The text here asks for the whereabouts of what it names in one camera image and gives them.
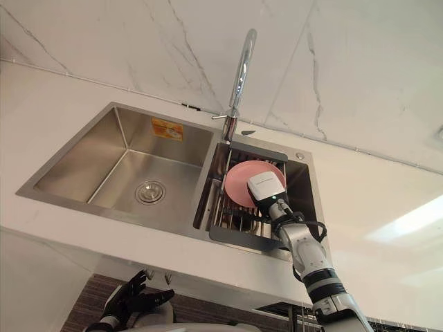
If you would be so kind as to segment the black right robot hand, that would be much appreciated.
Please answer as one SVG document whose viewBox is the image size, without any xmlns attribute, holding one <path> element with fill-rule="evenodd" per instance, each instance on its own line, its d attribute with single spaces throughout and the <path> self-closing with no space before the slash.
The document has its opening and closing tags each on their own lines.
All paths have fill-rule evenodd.
<svg viewBox="0 0 443 332">
<path fill-rule="evenodd" d="M 263 217 L 276 220 L 284 214 L 281 204 L 288 205 L 287 191 L 272 171 L 262 172 L 247 180 L 248 192 Z"/>
</svg>

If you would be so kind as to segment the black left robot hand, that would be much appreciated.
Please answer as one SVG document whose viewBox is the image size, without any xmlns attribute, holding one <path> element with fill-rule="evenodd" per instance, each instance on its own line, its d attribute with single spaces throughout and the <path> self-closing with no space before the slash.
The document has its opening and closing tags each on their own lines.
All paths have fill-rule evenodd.
<svg viewBox="0 0 443 332">
<path fill-rule="evenodd" d="M 127 283 L 117 287 L 105 303 L 101 320 L 110 318 L 114 326 L 126 325 L 134 313 L 145 313 L 171 300 L 172 289 L 157 293 L 144 293 L 146 270 L 140 270 Z"/>
</svg>

